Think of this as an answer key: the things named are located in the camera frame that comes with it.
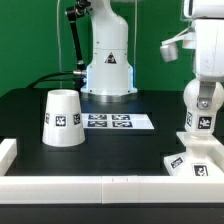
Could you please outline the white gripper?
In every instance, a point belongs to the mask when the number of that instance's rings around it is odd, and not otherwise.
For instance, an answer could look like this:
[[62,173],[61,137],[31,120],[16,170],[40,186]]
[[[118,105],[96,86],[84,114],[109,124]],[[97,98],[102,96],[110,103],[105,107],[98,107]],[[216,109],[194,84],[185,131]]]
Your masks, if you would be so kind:
[[198,19],[195,33],[194,73],[201,80],[197,107],[210,110],[213,106],[215,82],[224,81],[224,20]]

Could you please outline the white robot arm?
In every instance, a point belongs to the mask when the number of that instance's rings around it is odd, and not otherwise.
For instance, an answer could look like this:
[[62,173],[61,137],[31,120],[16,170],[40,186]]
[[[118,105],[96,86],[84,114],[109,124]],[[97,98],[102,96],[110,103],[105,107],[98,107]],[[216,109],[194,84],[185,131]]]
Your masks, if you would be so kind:
[[[92,22],[93,56],[82,92],[100,100],[135,94],[133,68],[127,59],[127,22],[113,12],[110,0],[89,0],[86,11]],[[177,59],[178,41],[195,51],[194,99],[199,109],[208,110],[217,84],[224,81],[224,0],[183,0],[182,18],[191,25],[164,40],[160,52],[166,62]]]

